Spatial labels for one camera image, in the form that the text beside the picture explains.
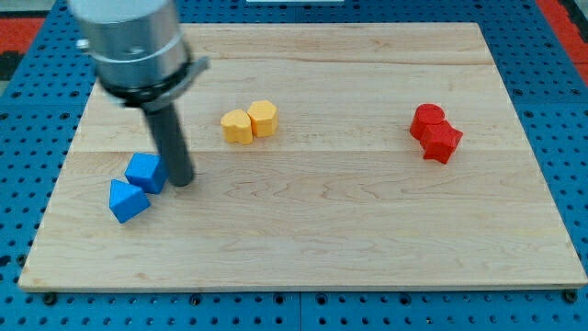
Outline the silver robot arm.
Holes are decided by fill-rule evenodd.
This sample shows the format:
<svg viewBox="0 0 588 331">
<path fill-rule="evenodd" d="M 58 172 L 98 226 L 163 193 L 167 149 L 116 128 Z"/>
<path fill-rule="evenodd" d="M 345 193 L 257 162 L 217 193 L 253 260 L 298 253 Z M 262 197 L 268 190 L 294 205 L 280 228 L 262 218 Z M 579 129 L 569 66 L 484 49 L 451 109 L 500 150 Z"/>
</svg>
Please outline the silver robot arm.
<svg viewBox="0 0 588 331">
<path fill-rule="evenodd" d="M 209 59 L 192 57 L 173 0 L 70 0 L 96 76 L 118 103 L 155 112 L 173 104 Z"/>
</svg>

